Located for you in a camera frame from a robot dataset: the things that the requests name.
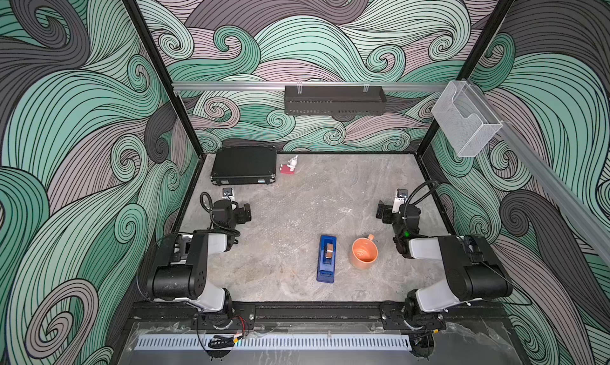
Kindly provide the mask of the orange ceramic mug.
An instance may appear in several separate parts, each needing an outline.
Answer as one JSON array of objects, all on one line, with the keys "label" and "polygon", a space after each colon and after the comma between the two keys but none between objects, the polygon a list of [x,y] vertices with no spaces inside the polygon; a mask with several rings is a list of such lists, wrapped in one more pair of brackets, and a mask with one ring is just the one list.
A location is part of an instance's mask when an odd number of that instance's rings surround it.
[{"label": "orange ceramic mug", "polygon": [[349,252],[349,261],[355,268],[367,270],[377,260],[379,251],[373,240],[374,235],[369,234],[367,237],[357,238],[353,242]]}]

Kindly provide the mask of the blue tape dispenser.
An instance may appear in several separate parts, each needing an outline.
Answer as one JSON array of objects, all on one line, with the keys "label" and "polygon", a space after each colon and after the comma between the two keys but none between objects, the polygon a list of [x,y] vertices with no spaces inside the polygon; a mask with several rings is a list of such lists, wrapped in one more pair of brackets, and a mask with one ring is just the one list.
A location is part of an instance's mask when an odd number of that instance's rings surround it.
[{"label": "blue tape dispenser", "polygon": [[[334,255],[331,260],[325,258],[327,244],[333,244]],[[317,264],[316,280],[324,283],[335,282],[335,260],[336,260],[337,238],[335,236],[321,236],[319,244],[319,258]]]}]

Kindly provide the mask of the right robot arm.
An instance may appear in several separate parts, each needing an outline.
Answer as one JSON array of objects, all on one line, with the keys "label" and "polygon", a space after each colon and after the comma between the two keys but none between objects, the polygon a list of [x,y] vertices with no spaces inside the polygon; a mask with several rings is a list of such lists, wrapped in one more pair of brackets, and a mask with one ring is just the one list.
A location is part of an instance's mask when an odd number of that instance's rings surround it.
[{"label": "right robot arm", "polygon": [[397,252],[406,259],[432,260],[443,265],[444,277],[413,290],[408,301],[416,314],[441,312],[460,304],[505,298],[513,285],[490,243],[477,236],[424,236],[419,233],[421,210],[403,201],[379,202],[376,218],[392,226]]}]

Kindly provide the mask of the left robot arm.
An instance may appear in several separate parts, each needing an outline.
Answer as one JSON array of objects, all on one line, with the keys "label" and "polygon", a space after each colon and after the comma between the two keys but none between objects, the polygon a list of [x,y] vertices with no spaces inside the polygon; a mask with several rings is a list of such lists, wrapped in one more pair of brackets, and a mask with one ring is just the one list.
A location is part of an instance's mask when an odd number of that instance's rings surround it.
[{"label": "left robot arm", "polygon": [[248,203],[216,201],[210,209],[212,227],[165,236],[146,279],[146,297],[154,302],[184,302],[202,313],[231,313],[227,289],[208,279],[208,259],[238,244],[238,225],[252,220]]}]

